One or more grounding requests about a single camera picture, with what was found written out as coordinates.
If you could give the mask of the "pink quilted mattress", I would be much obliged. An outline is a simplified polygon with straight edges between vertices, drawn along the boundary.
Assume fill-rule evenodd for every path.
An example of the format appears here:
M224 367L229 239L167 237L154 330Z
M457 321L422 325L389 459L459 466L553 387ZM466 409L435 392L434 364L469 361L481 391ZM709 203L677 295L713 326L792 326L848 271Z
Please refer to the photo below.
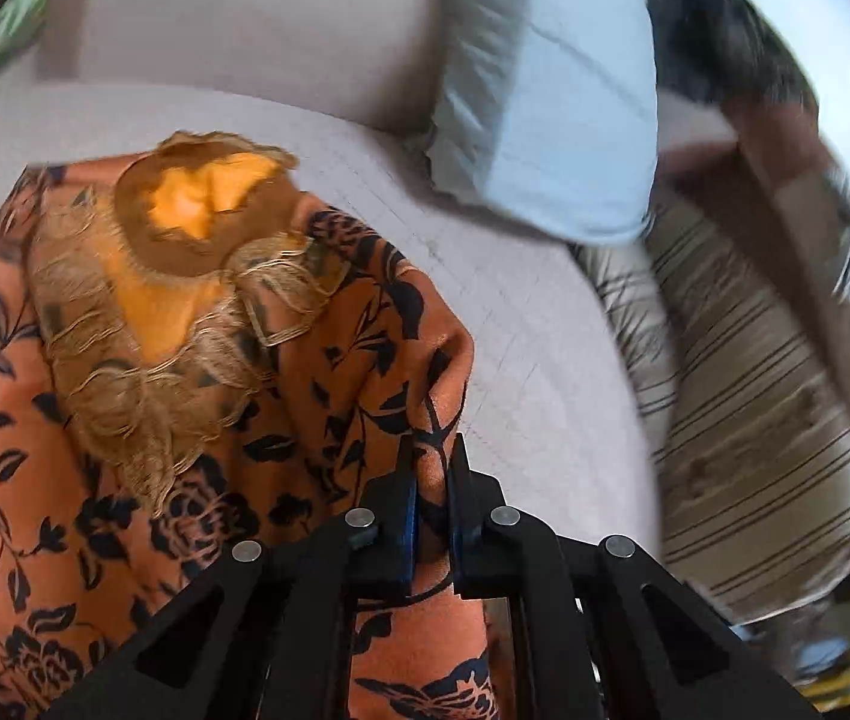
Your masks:
M660 512L637 408L601 304L562 244L440 200L393 137L208 89L0 78L0 202L31 163L137 153L171 133L288 149L298 184L366 221L435 283L475 343L461 431L471 465L558 533L647 550Z

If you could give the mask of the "beige striped floral cushion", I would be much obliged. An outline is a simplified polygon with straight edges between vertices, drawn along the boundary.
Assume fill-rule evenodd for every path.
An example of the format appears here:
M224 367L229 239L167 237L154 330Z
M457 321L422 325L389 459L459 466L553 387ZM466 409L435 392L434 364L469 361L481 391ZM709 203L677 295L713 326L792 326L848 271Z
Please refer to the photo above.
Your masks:
M656 455L663 562L731 621L761 621L850 574L850 415L733 239L671 190L653 208L647 247L679 346Z

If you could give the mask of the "pink bolster cushion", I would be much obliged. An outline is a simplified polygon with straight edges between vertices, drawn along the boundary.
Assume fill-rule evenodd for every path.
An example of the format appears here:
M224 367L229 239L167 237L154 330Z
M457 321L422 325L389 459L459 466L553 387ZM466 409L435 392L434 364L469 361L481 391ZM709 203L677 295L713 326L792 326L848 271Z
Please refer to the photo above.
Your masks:
M50 0L41 75L244 94L384 132L427 125L441 0Z

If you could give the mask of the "black furry cushion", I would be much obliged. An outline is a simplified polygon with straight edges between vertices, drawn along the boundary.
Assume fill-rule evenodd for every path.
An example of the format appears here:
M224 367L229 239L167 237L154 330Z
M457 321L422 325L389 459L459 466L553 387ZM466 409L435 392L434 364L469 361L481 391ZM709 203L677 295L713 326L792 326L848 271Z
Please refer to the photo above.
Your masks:
M705 106L729 99L800 103L818 96L750 0L647 0L658 85Z

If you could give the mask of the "light blue pillow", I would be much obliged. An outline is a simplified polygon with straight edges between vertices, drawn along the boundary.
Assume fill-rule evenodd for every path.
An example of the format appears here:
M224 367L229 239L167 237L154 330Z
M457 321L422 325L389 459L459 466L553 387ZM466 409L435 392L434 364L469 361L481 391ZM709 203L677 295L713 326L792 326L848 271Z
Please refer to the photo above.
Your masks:
M575 244L647 226L658 94L647 0L446 0L436 190Z

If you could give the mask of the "small striped cushion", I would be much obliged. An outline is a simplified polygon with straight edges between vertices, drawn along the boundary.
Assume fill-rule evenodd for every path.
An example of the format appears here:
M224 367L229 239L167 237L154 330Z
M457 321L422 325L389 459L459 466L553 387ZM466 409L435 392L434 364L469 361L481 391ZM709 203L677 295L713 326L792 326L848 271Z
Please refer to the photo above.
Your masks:
M576 244L571 255L604 309L648 427L667 431L677 405L679 359L665 300L641 242Z

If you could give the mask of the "orange black floral blouse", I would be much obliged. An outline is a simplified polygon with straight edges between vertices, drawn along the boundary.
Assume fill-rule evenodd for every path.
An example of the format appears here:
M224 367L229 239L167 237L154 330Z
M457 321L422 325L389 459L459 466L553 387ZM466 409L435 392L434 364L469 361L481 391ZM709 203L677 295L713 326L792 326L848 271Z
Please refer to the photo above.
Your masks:
M412 600L358 612L350 715L500 715L484 606L448 583L471 335L293 169L178 133L28 167L0 206L2 717L38 717L231 544L315 533L403 455Z

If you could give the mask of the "pink brown folded quilt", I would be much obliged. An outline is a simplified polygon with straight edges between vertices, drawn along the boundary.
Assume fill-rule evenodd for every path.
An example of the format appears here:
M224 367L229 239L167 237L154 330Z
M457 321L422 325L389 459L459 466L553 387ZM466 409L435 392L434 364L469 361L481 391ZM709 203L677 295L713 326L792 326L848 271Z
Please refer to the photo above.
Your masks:
M729 99L718 125L676 125L660 138L658 174L672 182L731 174L743 161L746 177L761 188L762 202L780 218L789 250L803 267L814 299L825 352L850 410L850 304L832 296L829 262L837 254L839 220L824 177L840 169L819 133L818 113L800 103Z

